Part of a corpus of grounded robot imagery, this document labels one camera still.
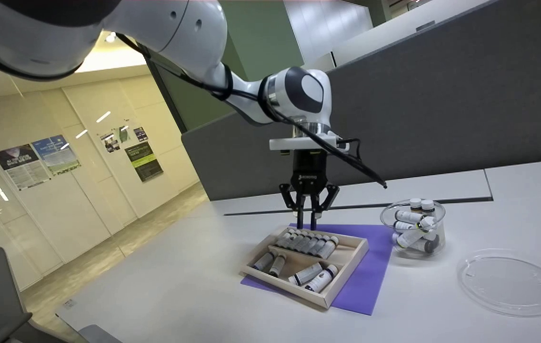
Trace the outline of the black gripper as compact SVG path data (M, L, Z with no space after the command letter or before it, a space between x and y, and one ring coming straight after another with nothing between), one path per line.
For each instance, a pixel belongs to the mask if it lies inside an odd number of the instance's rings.
M284 204L295 212L295 227L303 229L305 198L310 198L310 231L316 231L318 213L327 210L339 194L339 187L327 181L326 151L295 151L293 173L278 191Z

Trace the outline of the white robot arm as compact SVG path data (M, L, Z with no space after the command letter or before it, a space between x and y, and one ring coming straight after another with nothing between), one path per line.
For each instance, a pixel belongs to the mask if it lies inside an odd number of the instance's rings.
M326 177L326 158L356 162L329 126L326 72L286 67L261 80L240 78L223 63L228 27L219 0L0 0L0 71L40 82L70 76L105 31L143 55L164 57L181 80L247 120L289 124L293 135L270 143L293 154L280 194L301 227L316 225L339 193Z

